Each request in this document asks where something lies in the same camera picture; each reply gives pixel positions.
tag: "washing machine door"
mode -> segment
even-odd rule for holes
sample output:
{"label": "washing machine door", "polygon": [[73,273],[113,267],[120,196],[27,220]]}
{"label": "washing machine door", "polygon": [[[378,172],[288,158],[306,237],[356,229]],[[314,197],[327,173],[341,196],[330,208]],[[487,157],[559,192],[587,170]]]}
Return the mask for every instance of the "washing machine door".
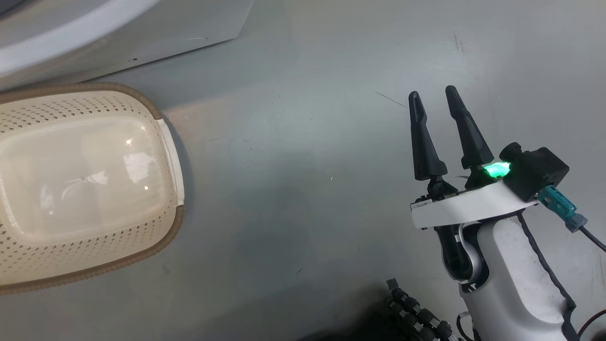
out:
{"label": "washing machine door", "polygon": [[68,62],[61,56],[99,41],[159,1],[0,1],[0,90],[55,76],[48,61]]}

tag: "gray floor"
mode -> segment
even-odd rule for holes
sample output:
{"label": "gray floor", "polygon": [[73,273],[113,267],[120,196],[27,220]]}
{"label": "gray floor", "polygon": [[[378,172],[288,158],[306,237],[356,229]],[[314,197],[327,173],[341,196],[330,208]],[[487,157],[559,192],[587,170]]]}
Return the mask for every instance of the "gray floor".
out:
{"label": "gray floor", "polygon": [[[518,141],[568,163],[561,189],[606,240],[604,18],[601,0],[257,0],[238,39],[107,77],[172,124],[184,225],[136,265],[1,297],[2,338],[293,340],[347,325],[392,277],[453,323],[465,306],[408,208],[426,185],[408,93],[452,182],[449,84],[494,154]],[[606,306],[606,255],[546,209],[527,220],[578,328]]]}

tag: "glowing green led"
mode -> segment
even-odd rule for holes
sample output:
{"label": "glowing green led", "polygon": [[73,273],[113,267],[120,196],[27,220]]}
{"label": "glowing green led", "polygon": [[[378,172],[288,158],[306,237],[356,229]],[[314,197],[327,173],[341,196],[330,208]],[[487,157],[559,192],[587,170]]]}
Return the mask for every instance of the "glowing green led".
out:
{"label": "glowing green led", "polygon": [[501,178],[509,173],[509,162],[497,162],[484,167],[493,178]]}

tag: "teal connector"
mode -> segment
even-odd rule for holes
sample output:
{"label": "teal connector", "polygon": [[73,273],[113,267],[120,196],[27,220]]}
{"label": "teal connector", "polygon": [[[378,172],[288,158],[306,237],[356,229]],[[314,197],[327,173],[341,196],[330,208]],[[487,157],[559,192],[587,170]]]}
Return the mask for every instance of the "teal connector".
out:
{"label": "teal connector", "polygon": [[539,193],[539,201],[550,211],[555,212],[564,221],[570,232],[576,232],[581,226],[587,224],[587,218],[576,213],[576,206],[552,185],[543,188]]}

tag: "laundry basket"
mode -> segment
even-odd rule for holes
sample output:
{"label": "laundry basket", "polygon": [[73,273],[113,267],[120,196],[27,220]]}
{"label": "laundry basket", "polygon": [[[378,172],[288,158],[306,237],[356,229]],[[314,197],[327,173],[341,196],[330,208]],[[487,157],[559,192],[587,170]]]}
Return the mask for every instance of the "laundry basket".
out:
{"label": "laundry basket", "polygon": [[139,92],[90,83],[0,95],[0,294],[157,253],[183,199],[173,138]]}

